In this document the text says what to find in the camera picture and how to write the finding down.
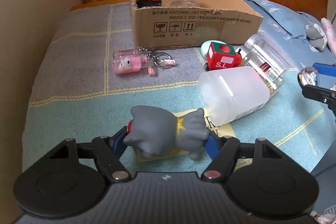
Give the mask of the pink keychain charm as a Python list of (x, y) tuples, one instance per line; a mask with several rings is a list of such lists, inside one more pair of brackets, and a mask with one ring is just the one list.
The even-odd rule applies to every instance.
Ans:
[(168, 53), (137, 47), (130, 50), (114, 51), (113, 71), (116, 75), (138, 73), (146, 69), (149, 76), (156, 76), (156, 69), (169, 69), (176, 65)]

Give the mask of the blue black toy truck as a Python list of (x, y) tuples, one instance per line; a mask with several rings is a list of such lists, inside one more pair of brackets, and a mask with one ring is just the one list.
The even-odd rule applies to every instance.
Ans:
[(137, 7), (158, 7), (162, 5), (162, 0), (137, 0), (136, 2)]

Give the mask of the tall clear plastic jar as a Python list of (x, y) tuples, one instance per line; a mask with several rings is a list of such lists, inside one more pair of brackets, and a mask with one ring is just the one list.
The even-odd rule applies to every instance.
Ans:
[(252, 35), (244, 46), (266, 59), (278, 75), (282, 76), (290, 68), (290, 58), (266, 32), (259, 31)]

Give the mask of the jar of gold beads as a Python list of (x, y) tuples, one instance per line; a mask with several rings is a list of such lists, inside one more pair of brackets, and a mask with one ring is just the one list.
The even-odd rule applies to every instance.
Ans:
[(270, 98), (272, 98), (283, 85), (284, 79), (276, 71), (271, 61), (267, 60), (259, 51), (251, 50), (246, 46), (236, 48), (235, 52), (242, 57), (240, 66), (252, 67), (268, 87)]

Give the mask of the white frosted plastic bottle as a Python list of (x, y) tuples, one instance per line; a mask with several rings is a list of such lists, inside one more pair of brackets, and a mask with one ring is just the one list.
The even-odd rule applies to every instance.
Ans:
[(249, 66), (203, 72), (197, 93), (215, 126), (246, 116), (270, 99), (268, 87)]

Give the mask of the brown cardboard box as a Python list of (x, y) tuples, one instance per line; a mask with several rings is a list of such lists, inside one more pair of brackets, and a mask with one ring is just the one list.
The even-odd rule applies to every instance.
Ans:
[(136, 47), (196, 47), (206, 40), (243, 44), (256, 34), (263, 17), (242, 0), (199, 0), (197, 7), (137, 7), (130, 0)]

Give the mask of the patchwork table cloth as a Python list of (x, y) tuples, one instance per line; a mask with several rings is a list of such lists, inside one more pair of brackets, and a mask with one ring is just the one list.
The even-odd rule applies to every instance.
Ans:
[[(128, 3), (78, 9), (64, 17), (30, 96), (22, 136), (24, 169), (65, 138), (86, 142), (113, 135), (128, 123), (133, 106), (158, 106), (178, 115), (201, 107), (200, 50), (170, 50), (176, 66), (158, 69), (154, 77), (146, 71), (115, 75), (113, 52), (132, 47)], [(309, 51), (291, 58), (283, 86), (262, 109), (222, 126), (205, 116), (207, 127), (247, 143), (265, 137), (312, 170), (335, 140), (333, 113), (304, 98), (297, 83), (298, 71), (315, 62), (333, 63), (334, 57)]]

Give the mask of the mint green oval case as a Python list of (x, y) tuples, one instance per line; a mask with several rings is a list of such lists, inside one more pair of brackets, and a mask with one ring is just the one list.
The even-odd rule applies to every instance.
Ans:
[(226, 44), (225, 42), (220, 41), (220, 40), (207, 40), (207, 41), (205, 41), (205, 42), (202, 43), (202, 45), (201, 45), (201, 54), (202, 54), (202, 56), (203, 56), (204, 58), (206, 58), (206, 54), (207, 54), (208, 51), (209, 51), (209, 48), (210, 48), (211, 43)]

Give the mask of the blue floral pillow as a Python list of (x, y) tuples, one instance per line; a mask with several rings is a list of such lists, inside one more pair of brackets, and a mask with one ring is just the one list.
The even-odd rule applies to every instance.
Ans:
[(269, 14), (292, 38), (306, 38), (305, 26), (318, 24), (315, 17), (304, 12), (293, 11), (275, 2), (268, 0), (252, 0), (251, 2)]

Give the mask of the grey plush toy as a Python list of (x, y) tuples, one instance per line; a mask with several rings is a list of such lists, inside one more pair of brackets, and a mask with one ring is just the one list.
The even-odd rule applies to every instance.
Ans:
[(321, 52), (325, 49), (327, 45), (326, 34), (318, 24), (307, 24), (305, 33), (312, 47)]

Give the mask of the grey cat figurine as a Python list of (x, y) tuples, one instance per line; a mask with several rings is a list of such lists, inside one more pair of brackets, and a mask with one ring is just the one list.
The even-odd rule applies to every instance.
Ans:
[(192, 160), (199, 159), (210, 134), (202, 108), (180, 117), (152, 106), (134, 106), (130, 112), (132, 120), (123, 143), (138, 149), (143, 159), (163, 157), (174, 149), (187, 151)]

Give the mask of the red cube toy truck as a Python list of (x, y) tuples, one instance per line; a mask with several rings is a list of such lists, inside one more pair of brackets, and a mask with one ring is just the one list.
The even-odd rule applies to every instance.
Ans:
[(205, 60), (205, 70), (213, 71), (238, 67), (242, 63), (242, 56), (240, 50), (235, 52), (229, 44), (211, 43)]

